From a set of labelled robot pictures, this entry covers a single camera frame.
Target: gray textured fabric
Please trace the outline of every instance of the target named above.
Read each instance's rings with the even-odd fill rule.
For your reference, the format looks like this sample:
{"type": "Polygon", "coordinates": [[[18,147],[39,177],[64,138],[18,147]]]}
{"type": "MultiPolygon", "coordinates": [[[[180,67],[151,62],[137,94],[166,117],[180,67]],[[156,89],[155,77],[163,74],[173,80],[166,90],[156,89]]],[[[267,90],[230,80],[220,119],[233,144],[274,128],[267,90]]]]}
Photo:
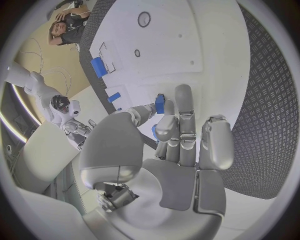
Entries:
{"type": "Polygon", "coordinates": [[[220,173],[226,188],[272,199],[293,163],[299,130],[298,100],[291,73],[275,41],[249,12],[241,10],[250,40],[249,82],[232,130],[234,163],[220,173]]]}
{"type": "MultiPolygon", "coordinates": [[[[91,64],[92,55],[90,53],[90,47],[94,40],[94,37],[98,31],[102,20],[104,19],[105,15],[114,4],[116,0],[98,0],[95,6],[92,9],[92,12],[89,16],[87,24],[85,26],[85,30],[83,32],[81,41],[80,41],[80,53],[79,53],[79,61],[82,66],[82,69],[92,86],[94,92],[98,96],[100,102],[102,103],[103,107],[107,111],[108,114],[111,114],[116,111],[114,105],[108,102],[108,95],[105,92],[107,86],[105,85],[102,78],[98,78],[93,66],[91,64]]],[[[141,134],[142,139],[145,144],[149,147],[156,150],[157,144],[151,138],[141,134]]]]}

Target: man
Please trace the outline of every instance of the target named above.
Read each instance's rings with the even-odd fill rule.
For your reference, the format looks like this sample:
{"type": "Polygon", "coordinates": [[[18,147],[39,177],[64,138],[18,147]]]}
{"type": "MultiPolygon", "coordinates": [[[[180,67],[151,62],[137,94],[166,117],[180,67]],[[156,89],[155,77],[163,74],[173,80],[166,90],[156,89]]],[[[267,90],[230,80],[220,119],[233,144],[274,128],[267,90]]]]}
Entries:
{"type": "Polygon", "coordinates": [[[84,21],[88,19],[90,13],[86,6],[63,10],[56,16],[49,29],[48,44],[79,43],[85,29],[84,21]]]}

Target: man's hand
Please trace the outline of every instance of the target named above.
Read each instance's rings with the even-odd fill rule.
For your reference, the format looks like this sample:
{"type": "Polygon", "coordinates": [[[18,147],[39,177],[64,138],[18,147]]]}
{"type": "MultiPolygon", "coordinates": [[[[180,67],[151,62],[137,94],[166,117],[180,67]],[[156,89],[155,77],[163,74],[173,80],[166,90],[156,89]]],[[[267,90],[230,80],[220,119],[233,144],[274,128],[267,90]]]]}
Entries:
{"type": "Polygon", "coordinates": [[[56,22],[63,21],[65,19],[65,16],[68,15],[69,13],[71,13],[70,9],[63,10],[61,13],[59,13],[56,16],[55,21],[56,22]]]}

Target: white humanoid robot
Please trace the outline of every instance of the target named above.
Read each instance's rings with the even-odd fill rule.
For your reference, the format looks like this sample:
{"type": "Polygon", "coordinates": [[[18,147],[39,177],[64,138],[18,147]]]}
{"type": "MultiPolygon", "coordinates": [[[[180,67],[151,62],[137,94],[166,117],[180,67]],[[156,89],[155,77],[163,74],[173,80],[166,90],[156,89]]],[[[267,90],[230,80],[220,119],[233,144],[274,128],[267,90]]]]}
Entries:
{"type": "Polygon", "coordinates": [[[164,117],[155,134],[155,156],[143,161],[144,143],[137,127],[156,113],[155,104],[116,112],[90,127],[75,120],[78,101],[69,101],[47,86],[36,72],[16,63],[7,82],[35,96],[47,119],[82,150],[79,169],[83,183],[98,191],[101,207],[83,216],[98,239],[203,239],[216,235],[226,211],[226,195],[217,170],[230,168],[234,142],[230,124],[211,116],[202,127],[196,164],[196,123],[190,86],[175,89],[166,100],[164,117]]]}

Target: beige wall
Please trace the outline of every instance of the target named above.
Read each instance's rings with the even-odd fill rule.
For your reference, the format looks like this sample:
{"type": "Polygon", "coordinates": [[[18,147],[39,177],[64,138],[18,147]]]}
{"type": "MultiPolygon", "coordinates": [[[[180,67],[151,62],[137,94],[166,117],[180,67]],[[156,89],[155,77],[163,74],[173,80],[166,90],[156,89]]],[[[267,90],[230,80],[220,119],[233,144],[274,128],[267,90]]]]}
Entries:
{"type": "MultiPolygon", "coordinates": [[[[54,21],[55,16],[67,6],[68,4],[54,11],[51,20],[40,26],[35,32],[30,35],[30,37],[36,39],[40,44],[44,61],[42,71],[47,71],[53,67],[63,67],[70,73],[72,77],[72,85],[67,96],[71,98],[90,85],[79,63],[79,53],[75,47],[75,44],[62,46],[50,46],[47,44],[47,36],[51,23],[54,21]]],[[[40,54],[38,44],[33,39],[27,39],[23,43],[20,50],[23,52],[35,52],[40,54]]],[[[25,67],[29,71],[36,72],[40,71],[40,60],[40,57],[35,54],[20,52],[15,58],[15,61],[18,64],[25,67]]],[[[67,73],[65,73],[65,76],[67,84],[69,85],[69,76],[67,73]]],[[[63,75],[61,75],[60,73],[55,72],[47,74],[44,76],[44,80],[47,85],[57,89],[61,94],[66,94],[65,80],[63,75]]],[[[35,98],[32,96],[28,96],[21,88],[19,92],[23,96],[24,101],[27,103],[28,108],[34,111],[33,113],[43,122],[45,119],[36,107],[35,98]]]]}

